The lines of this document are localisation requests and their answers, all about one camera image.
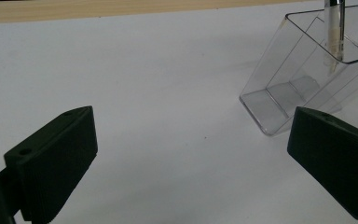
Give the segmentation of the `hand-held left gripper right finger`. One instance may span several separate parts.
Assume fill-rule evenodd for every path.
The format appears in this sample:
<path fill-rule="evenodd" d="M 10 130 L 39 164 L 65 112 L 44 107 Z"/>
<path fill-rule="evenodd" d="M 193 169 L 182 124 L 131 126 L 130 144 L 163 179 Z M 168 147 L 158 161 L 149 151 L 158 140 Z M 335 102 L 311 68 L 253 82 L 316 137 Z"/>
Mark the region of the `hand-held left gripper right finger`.
<path fill-rule="evenodd" d="M 299 106 L 287 152 L 358 219 L 358 128 Z"/>

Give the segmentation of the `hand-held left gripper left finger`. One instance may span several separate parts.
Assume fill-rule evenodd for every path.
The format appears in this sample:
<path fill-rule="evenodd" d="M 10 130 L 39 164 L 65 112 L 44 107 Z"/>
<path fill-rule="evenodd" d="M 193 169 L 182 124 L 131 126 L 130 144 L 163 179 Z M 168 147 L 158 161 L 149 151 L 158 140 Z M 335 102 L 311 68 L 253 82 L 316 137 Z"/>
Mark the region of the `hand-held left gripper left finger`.
<path fill-rule="evenodd" d="M 32 224 L 49 224 L 98 152 L 93 108 L 60 114 L 4 155 L 9 211 Z"/>

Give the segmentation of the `clear acrylic organizer box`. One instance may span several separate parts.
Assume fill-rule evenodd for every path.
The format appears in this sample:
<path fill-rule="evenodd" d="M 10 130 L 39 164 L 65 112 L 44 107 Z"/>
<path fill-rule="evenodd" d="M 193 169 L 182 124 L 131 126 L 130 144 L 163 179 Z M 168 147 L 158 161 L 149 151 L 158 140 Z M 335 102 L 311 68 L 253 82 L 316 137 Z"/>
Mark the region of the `clear acrylic organizer box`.
<path fill-rule="evenodd" d="M 358 96 L 358 5 L 345 16 L 339 61 L 325 48 L 322 9 L 285 15 L 240 95 L 264 134 L 289 130 L 299 106 L 333 114 Z"/>

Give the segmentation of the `clear silver pen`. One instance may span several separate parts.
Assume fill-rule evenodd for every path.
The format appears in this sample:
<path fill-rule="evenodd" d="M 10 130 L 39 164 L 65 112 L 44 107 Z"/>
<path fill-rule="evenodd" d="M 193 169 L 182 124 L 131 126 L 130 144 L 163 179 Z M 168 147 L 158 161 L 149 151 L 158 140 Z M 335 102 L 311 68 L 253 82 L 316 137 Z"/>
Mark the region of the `clear silver pen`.
<path fill-rule="evenodd" d="M 325 64 L 332 76 L 343 59 L 345 30 L 345 0 L 324 0 Z"/>

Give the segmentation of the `white table sheet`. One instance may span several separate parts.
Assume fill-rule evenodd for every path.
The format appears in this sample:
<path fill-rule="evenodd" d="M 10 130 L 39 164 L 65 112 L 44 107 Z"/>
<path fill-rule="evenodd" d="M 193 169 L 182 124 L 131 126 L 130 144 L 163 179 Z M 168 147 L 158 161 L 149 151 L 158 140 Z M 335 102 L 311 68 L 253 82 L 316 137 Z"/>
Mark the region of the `white table sheet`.
<path fill-rule="evenodd" d="M 318 7 L 0 23 L 0 169 L 89 105 L 98 154 L 55 224 L 358 224 L 239 100 L 283 16 Z"/>

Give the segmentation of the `wooden table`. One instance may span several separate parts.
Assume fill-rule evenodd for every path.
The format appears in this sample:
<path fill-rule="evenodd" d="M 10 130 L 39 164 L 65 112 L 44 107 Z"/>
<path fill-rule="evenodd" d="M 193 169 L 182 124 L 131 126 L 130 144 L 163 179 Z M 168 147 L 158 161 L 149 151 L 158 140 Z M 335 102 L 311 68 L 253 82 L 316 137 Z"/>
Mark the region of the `wooden table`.
<path fill-rule="evenodd" d="M 252 7 L 305 1 L 310 0 L 0 0 L 0 23 Z"/>

